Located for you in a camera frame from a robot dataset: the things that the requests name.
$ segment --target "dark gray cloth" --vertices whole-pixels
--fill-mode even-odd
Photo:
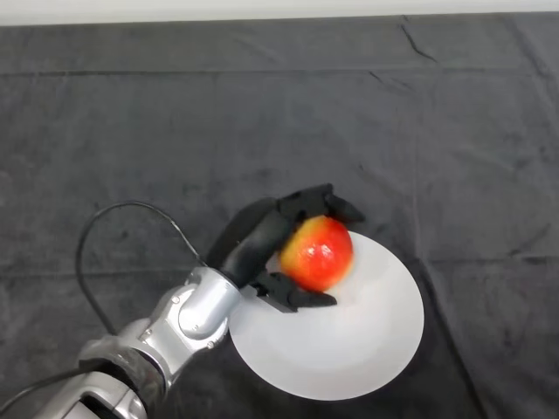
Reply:
[[[227,340],[164,417],[559,417],[558,36],[556,14],[1,28],[0,400],[103,333],[72,274],[96,209],[158,204],[207,251],[244,204],[333,182],[418,282],[411,364],[314,402]],[[118,326],[193,265],[142,209],[86,253]]]

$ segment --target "red apple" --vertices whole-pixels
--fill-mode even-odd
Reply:
[[[281,270],[309,291],[326,291],[343,278],[352,262],[348,230],[327,216],[304,222],[279,254]]]

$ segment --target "white wall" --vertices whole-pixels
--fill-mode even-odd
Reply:
[[[0,24],[559,10],[559,0],[0,0]]]

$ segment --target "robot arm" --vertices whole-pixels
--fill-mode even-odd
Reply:
[[[72,378],[36,419],[154,417],[194,354],[223,339],[245,286],[283,312],[336,304],[327,294],[304,291],[289,277],[266,271],[266,262],[297,226],[318,215],[346,223],[363,220],[329,184],[242,209],[211,248],[206,266],[195,268],[183,286],[163,296],[150,318],[83,348],[79,364],[94,371]]]

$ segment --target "round white plate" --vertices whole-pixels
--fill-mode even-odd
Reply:
[[[350,235],[353,269],[328,290],[337,306],[281,313],[247,287],[231,316],[243,360],[287,393],[316,400],[365,395],[396,378],[418,349],[424,312],[413,277],[380,244]]]

